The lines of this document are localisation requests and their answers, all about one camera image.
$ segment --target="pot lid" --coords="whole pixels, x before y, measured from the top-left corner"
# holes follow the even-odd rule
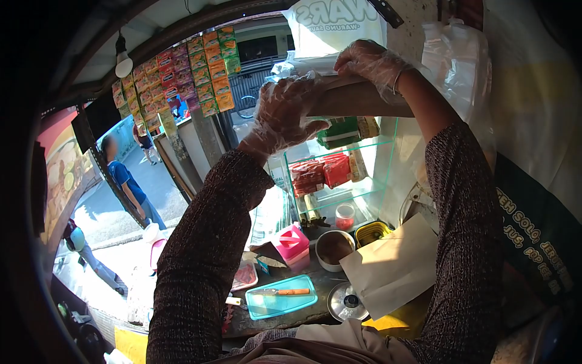
[[[341,322],[346,319],[363,321],[368,317],[368,310],[362,305],[350,282],[343,282],[332,288],[328,296],[328,310],[334,319]]]

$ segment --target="bicycle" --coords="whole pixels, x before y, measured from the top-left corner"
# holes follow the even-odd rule
[[[251,86],[251,95],[240,98],[236,104],[236,113],[243,119],[252,119],[255,106],[257,106],[258,91],[261,86]]]

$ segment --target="bicycle wheel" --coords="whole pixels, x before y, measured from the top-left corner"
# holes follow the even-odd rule
[[[254,96],[246,95],[240,98],[236,113],[243,119],[252,119],[257,99]]]

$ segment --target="metal pot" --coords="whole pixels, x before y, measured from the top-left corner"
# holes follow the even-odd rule
[[[327,305],[331,316],[340,322],[347,319],[364,321],[368,317],[368,310],[362,305],[350,282],[335,286],[328,295]]]
[[[350,234],[341,230],[326,231],[315,242],[315,255],[320,265],[330,272],[341,272],[339,260],[356,250],[356,243]]]

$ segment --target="wrist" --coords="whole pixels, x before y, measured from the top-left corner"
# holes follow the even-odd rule
[[[272,144],[263,137],[259,137],[251,131],[236,148],[253,157],[263,167],[267,163],[267,159],[276,152],[270,145]]]
[[[410,68],[405,69],[400,73],[400,76],[394,83],[394,90],[403,95],[403,92],[406,93],[408,85],[414,82],[414,79],[419,76],[417,69]]]

